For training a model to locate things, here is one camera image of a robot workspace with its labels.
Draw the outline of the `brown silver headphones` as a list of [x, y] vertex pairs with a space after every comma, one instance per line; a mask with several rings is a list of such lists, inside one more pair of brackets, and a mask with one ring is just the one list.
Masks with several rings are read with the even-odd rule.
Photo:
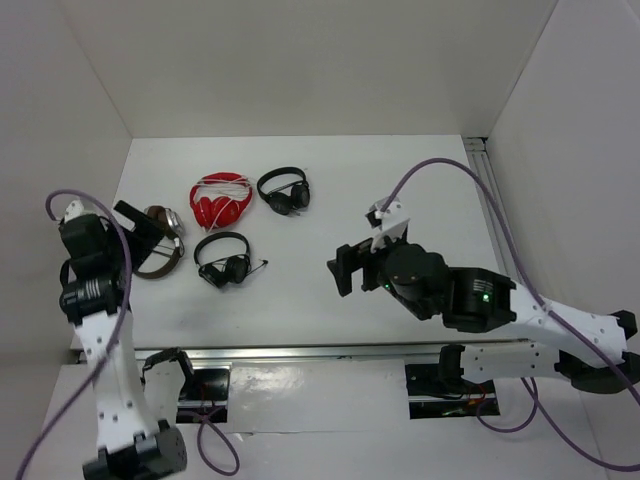
[[148, 272], [136, 270], [134, 275], [144, 280], [159, 280], [168, 276], [179, 264], [185, 254], [184, 235], [185, 227], [179, 214], [168, 207], [151, 205], [145, 209], [145, 214], [163, 224], [165, 239], [173, 246], [158, 244], [161, 251], [154, 249], [152, 252], [167, 258], [161, 267]]

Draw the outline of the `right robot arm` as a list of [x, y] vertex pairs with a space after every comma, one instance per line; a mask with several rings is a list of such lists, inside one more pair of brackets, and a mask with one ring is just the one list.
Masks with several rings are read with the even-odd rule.
[[404, 237], [339, 247], [327, 267], [340, 296], [383, 288], [417, 319], [439, 317], [461, 333], [501, 332], [515, 343], [498, 347], [450, 344], [441, 348], [436, 379], [448, 392], [499, 378], [549, 377], [583, 392], [614, 394], [639, 382], [639, 357], [627, 341], [636, 334], [632, 313], [596, 315], [536, 298], [525, 286], [478, 267], [450, 267], [436, 252]]

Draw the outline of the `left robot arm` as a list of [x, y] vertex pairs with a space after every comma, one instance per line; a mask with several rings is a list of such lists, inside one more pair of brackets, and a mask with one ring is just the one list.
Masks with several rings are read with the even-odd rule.
[[133, 270], [163, 237], [161, 224], [121, 202], [133, 230], [117, 230], [79, 200], [59, 230], [64, 263], [60, 307], [73, 326], [88, 367], [97, 416], [96, 456], [86, 479], [164, 479], [185, 471], [188, 455], [176, 426], [179, 399], [196, 390], [197, 374], [178, 347], [136, 360], [133, 314], [125, 301]]

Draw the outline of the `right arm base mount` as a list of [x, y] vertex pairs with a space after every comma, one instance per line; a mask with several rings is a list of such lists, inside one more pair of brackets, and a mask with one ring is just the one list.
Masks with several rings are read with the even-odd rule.
[[435, 364], [406, 364], [406, 390], [411, 420], [499, 416], [496, 387], [492, 381], [446, 384]]

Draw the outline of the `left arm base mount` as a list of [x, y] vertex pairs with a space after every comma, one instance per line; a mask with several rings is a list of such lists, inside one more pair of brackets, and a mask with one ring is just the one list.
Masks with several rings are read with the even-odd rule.
[[180, 392], [176, 422], [193, 423], [195, 419], [190, 413], [196, 413], [210, 414], [213, 423], [226, 423], [230, 373], [229, 367], [196, 369]]

